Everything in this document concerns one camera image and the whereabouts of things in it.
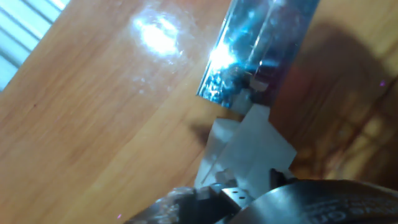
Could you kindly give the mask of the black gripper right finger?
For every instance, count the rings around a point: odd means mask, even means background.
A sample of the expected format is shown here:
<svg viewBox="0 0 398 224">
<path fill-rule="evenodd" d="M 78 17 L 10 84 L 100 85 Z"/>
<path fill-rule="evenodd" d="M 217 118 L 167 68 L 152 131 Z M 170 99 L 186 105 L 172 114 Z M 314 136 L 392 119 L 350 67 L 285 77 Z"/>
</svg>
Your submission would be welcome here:
<svg viewBox="0 0 398 224">
<path fill-rule="evenodd" d="M 270 170 L 269 192 L 237 213 L 236 224 L 397 223 L 397 191 L 353 180 L 298 179 Z"/>
</svg>

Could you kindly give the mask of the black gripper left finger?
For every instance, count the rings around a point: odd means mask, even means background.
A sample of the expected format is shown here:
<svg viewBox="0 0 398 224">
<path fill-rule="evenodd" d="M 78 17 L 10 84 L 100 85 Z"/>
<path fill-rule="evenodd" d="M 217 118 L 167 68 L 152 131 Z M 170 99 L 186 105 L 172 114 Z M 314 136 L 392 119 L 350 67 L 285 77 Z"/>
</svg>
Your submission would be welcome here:
<svg viewBox="0 0 398 224">
<path fill-rule="evenodd" d="M 173 189 L 124 224 L 215 224 L 228 223 L 252 197 L 239 187 L 212 184 L 199 189 Z"/>
</svg>

